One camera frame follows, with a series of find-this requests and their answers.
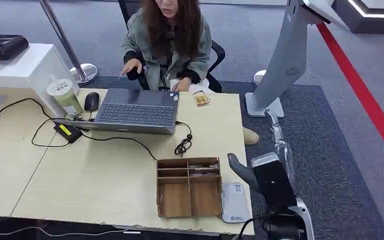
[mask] beige shoe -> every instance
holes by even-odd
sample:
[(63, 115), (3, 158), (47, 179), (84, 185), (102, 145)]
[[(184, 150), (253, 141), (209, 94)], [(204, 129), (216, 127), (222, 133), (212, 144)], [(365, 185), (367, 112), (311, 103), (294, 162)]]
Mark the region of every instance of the beige shoe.
[(260, 136), (252, 130), (249, 130), (248, 128), (242, 127), (243, 129), (243, 141), (245, 142), (245, 145), (254, 145), (258, 142), (260, 139)]

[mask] cup lid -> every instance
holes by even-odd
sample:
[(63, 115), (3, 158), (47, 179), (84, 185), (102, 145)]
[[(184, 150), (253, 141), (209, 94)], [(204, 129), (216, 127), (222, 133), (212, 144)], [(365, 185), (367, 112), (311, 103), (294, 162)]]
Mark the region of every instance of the cup lid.
[(47, 94), (51, 96), (62, 96), (68, 93), (73, 87), (73, 83), (68, 79), (52, 81), (46, 88)]

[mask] cardboard box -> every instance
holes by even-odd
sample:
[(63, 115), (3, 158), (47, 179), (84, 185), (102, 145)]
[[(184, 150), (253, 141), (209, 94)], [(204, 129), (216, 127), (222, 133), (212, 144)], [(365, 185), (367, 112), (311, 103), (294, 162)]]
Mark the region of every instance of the cardboard box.
[(161, 159), (156, 162), (156, 171), (158, 216), (221, 217), (218, 157)]

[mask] light wood desk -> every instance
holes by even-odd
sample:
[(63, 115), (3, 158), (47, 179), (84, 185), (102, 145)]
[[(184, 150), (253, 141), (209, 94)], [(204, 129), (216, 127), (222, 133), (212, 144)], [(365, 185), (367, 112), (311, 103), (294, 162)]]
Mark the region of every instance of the light wood desk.
[[(80, 104), (90, 92), (98, 92), (102, 101), (107, 90), (81, 89), (77, 96)], [(177, 120), (187, 123), (193, 135), (193, 145), (184, 157), (220, 157), (222, 181), (244, 183), (227, 160), (227, 153), (235, 153), (246, 164), (239, 96), (210, 97), (210, 105), (197, 107), (192, 94), (180, 94)], [(188, 133), (186, 126), (179, 125), (174, 136), (106, 131), (87, 134), (94, 138), (134, 137), (157, 159), (167, 159), (177, 158), (174, 149)], [(57, 134), (52, 144), (65, 142)], [(251, 216), (249, 186), (243, 185)], [(227, 224), (216, 217), (158, 217), (156, 187), (155, 162), (142, 146), (129, 140), (81, 137), (71, 146), (48, 149), (11, 216), (167, 232), (240, 232), (242, 223)], [(253, 235), (253, 225), (249, 224), (244, 233)]]
[[(39, 99), (34, 91), (25, 88), (0, 88), (0, 95), (7, 96), (0, 110), (21, 99)], [(30, 100), (7, 108), (0, 116), (0, 217), (11, 215), (47, 150), (31, 143), (36, 129), (46, 119), (41, 108)], [(52, 123), (47, 124), (35, 142), (48, 145), (54, 135)]]

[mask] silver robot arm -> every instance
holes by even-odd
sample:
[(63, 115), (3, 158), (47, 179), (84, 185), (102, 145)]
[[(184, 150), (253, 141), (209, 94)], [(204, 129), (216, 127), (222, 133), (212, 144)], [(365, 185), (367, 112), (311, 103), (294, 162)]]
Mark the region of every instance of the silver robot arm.
[(271, 121), (274, 150), (255, 157), (250, 167), (242, 165), (233, 153), (227, 154), (230, 168), (251, 189), (262, 194), (268, 217), (262, 228), (269, 240), (314, 240), (313, 224), (305, 203), (294, 193), (294, 168), (290, 145), (284, 140), (276, 115), (265, 110)]

